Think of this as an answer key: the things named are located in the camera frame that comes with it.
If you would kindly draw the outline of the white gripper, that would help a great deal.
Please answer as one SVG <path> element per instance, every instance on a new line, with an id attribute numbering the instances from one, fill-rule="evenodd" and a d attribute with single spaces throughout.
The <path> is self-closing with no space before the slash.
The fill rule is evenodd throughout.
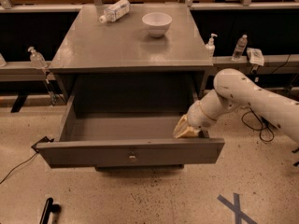
<path id="1" fill-rule="evenodd" d="M 173 136 L 175 138 L 193 138 L 199 134 L 200 130 L 208 130 L 216 122 L 216 106 L 203 101 L 196 101 L 190 106 L 187 117 L 183 115 L 178 121 Z"/>

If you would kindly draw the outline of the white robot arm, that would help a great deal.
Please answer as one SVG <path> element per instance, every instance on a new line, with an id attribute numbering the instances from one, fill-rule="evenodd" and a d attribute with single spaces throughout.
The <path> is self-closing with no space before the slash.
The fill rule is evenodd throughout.
<path id="1" fill-rule="evenodd" d="M 221 115 L 247 105 L 294 142 L 299 142 L 299 104 L 288 97 L 265 90 L 238 70 L 221 70 L 213 80 L 214 89 L 195 101 L 183 115 L 173 136 L 195 137 L 207 131 Z"/>

